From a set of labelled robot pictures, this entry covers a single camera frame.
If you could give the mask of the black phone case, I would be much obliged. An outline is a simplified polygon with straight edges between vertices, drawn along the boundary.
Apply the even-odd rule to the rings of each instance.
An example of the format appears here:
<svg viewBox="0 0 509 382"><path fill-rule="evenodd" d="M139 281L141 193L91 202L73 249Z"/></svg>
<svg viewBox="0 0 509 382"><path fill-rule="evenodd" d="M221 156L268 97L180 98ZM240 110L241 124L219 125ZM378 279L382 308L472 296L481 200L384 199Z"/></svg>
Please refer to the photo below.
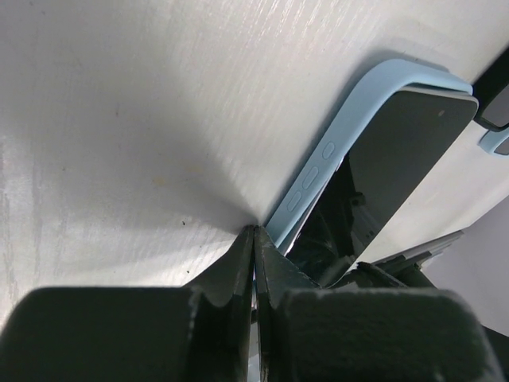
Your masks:
<svg viewBox="0 0 509 382"><path fill-rule="evenodd" d="M474 120L489 131L508 128L508 49L505 49L473 85L478 100Z"/></svg>

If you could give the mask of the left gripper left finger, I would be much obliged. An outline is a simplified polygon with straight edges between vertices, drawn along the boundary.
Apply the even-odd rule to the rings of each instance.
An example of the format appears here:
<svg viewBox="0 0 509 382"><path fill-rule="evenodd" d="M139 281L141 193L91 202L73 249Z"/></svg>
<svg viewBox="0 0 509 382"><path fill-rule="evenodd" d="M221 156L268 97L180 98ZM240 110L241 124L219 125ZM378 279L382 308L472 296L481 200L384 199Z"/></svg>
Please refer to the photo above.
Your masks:
<svg viewBox="0 0 509 382"><path fill-rule="evenodd" d="M245 381L254 229L180 287L45 287L1 332L4 381Z"/></svg>

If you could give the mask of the light blue three-hole phone case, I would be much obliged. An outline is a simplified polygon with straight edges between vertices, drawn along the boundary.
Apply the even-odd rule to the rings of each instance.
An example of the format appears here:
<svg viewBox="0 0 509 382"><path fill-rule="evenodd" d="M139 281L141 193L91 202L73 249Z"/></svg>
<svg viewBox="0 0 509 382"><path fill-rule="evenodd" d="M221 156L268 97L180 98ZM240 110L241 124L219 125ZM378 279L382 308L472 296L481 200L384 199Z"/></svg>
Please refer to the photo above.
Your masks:
<svg viewBox="0 0 509 382"><path fill-rule="evenodd" d="M509 155L508 129L499 132L487 132L479 141L479 147L488 154L507 157Z"/></svg>

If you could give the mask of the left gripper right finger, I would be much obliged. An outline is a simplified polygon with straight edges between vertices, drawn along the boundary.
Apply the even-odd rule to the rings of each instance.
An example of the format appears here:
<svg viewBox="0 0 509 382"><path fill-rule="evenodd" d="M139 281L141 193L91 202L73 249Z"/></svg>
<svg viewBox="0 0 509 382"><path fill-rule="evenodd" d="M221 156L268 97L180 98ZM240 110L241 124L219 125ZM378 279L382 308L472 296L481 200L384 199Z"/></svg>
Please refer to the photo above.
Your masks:
<svg viewBox="0 0 509 382"><path fill-rule="evenodd" d="M449 290L322 289L254 230L264 381L502 381L505 368Z"/></svg>

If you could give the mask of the light blue two-hole phone case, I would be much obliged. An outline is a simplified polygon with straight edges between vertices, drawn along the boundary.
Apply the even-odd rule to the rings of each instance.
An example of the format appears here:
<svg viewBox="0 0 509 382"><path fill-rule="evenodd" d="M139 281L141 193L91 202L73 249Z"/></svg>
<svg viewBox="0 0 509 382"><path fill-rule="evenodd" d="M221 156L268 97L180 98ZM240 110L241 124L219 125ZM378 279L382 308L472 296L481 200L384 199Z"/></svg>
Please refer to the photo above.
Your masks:
<svg viewBox="0 0 509 382"><path fill-rule="evenodd" d="M369 70L351 90L266 223L277 249L287 252L286 246L295 240L292 231L307 219L306 213L314 207L357 138L385 102L411 84L473 95L472 85L452 73L408 60L385 60Z"/></svg>

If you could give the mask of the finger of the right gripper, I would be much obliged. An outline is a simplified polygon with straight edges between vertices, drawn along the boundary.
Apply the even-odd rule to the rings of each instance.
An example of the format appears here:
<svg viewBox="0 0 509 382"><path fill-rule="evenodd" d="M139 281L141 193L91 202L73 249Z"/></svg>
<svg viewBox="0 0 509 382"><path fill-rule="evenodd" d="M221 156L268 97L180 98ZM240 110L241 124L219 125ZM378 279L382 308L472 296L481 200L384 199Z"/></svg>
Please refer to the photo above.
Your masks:
<svg viewBox="0 0 509 382"><path fill-rule="evenodd" d="M358 262L349 267L332 267L318 279L325 289L359 288L406 288L398 274L408 267L404 260L378 263Z"/></svg>

